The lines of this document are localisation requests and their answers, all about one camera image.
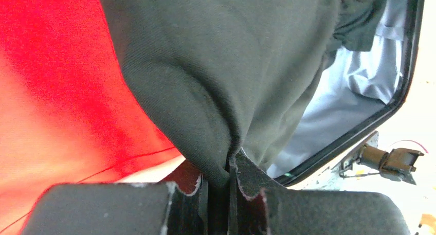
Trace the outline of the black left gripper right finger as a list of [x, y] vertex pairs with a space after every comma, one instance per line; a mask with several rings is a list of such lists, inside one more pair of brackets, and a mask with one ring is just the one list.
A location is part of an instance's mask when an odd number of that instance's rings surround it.
[[230, 234], [409, 234], [381, 193], [289, 190], [243, 153], [229, 159]]

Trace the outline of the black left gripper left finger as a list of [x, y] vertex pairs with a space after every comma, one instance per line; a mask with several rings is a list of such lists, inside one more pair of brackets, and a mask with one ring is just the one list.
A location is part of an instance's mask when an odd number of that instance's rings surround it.
[[208, 182], [188, 162], [158, 183], [59, 184], [22, 234], [205, 234]]

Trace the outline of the black garment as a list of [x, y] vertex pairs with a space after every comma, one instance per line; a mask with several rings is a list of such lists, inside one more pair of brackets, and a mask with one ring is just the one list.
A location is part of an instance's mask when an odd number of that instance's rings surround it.
[[100, 0], [135, 99], [217, 189], [267, 169], [339, 47], [368, 51], [387, 0]]

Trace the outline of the red garment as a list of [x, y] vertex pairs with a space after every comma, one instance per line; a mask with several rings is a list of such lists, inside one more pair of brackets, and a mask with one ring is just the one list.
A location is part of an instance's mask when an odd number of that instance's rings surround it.
[[1, 234], [52, 185], [180, 155], [127, 88], [99, 0], [1, 0]]

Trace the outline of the yellow cartoon hard-shell suitcase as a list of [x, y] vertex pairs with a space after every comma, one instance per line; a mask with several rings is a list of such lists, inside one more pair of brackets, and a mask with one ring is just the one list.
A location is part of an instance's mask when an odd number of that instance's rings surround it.
[[379, 149], [377, 127], [408, 95], [425, 0], [388, 0], [368, 52], [337, 50], [287, 146], [267, 170], [284, 186], [337, 189], [347, 178], [415, 184], [421, 152]]

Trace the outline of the white rectangular basin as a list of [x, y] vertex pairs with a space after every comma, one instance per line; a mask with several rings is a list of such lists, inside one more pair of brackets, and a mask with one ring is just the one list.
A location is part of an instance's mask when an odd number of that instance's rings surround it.
[[172, 173], [186, 159], [183, 156], [175, 157], [160, 165], [135, 172], [119, 181], [118, 183], [157, 183]]

